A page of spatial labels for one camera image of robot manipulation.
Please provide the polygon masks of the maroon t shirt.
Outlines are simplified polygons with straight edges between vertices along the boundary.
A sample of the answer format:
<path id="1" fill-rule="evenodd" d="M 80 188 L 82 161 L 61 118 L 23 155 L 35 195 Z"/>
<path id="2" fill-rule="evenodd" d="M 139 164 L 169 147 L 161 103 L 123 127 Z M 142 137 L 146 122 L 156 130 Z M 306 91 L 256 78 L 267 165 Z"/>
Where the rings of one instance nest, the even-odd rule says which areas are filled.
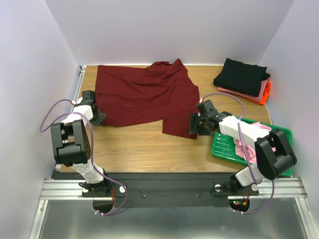
<path id="1" fill-rule="evenodd" d="M 146 68 L 98 66 L 95 91 L 103 126 L 131 126 L 162 120 L 165 134 L 189 134 L 190 116 L 200 95 L 180 59 L 155 62 Z"/>

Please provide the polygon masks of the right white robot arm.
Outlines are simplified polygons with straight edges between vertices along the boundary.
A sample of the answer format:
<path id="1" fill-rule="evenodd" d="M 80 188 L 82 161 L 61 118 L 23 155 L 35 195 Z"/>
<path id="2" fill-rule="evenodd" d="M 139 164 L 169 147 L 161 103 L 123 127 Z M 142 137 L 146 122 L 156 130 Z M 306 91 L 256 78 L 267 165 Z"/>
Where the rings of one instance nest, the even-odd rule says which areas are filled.
<path id="1" fill-rule="evenodd" d="M 210 100 L 190 115 L 189 134 L 211 135 L 213 131 L 241 142 L 247 167 L 231 176 L 230 189 L 240 192 L 263 179 L 274 180 L 297 163 L 291 144 L 281 129 L 267 130 L 243 122 L 228 112 L 218 112 Z"/>

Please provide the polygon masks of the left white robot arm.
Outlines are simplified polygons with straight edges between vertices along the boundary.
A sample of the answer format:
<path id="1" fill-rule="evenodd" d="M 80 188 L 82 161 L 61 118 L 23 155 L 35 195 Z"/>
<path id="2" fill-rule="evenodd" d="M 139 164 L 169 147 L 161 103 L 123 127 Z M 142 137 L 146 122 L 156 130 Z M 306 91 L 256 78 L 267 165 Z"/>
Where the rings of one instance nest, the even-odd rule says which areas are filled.
<path id="1" fill-rule="evenodd" d="M 54 159 L 57 164 L 70 167 L 85 181 L 79 186 L 85 197 L 113 197 L 112 188 L 105 170 L 92 162 L 92 145 L 86 126 L 100 126 L 105 114 L 98 110 L 94 91 L 82 92 L 82 97 L 72 101 L 73 111 L 62 122 L 53 123 L 50 128 Z"/>

